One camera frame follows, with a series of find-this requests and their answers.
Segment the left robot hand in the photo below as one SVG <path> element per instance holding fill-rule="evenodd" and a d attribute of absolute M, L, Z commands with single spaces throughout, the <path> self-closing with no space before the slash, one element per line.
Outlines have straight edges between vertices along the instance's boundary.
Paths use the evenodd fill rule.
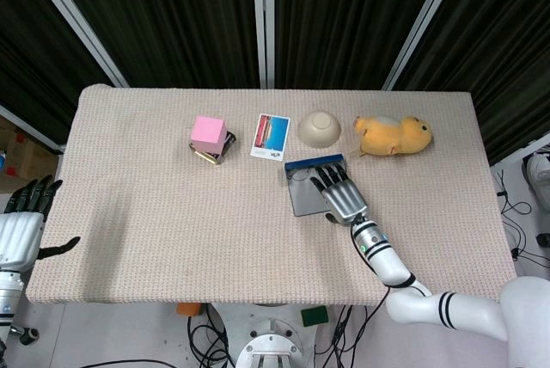
<path fill-rule="evenodd" d="M 72 250 L 80 238 L 75 236 L 60 246 L 42 248 L 46 220 L 61 180 L 51 175 L 34 179 L 11 194 L 1 214 L 1 270 L 24 273 L 36 261 Z"/>

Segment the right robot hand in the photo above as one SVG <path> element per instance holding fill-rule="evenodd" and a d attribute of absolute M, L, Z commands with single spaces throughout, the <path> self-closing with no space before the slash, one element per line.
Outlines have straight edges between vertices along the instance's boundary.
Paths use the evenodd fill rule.
<path fill-rule="evenodd" d="M 309 179 L 328 206 L 325 217 L 329 222 L 347 226 L 358 214 L 367 216 L 363 195 L 339 164 L 316 167 L 315 172 Z"/>

